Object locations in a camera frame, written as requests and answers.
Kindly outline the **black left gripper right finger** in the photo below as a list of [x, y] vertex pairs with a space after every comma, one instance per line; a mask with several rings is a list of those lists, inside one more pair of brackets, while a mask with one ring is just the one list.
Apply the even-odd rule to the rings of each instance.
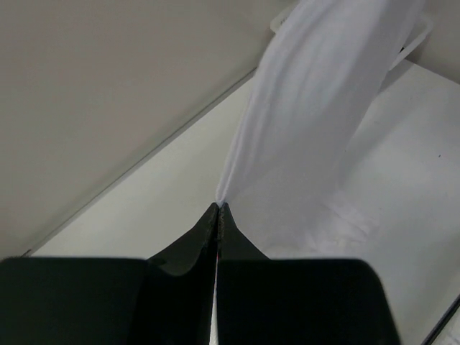
[[218, 218], [216, 278], [220, 344], [398, 344], [376, 272], [360, 259], [266, 257]]

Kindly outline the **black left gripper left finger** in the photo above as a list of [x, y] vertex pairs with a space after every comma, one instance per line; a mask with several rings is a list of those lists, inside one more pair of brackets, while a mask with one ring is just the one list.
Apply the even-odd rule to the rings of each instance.
[[219, 207], [149, 259], [1, 262], [3, 344], [207, 344]]

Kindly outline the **white tank top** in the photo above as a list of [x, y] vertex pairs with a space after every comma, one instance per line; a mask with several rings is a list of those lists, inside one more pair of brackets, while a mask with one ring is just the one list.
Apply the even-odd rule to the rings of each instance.
[[352, 256], [377, 225], [338, 165], [422, 1], [300, 1], [267, 47], [216, 201], [271, 259]]

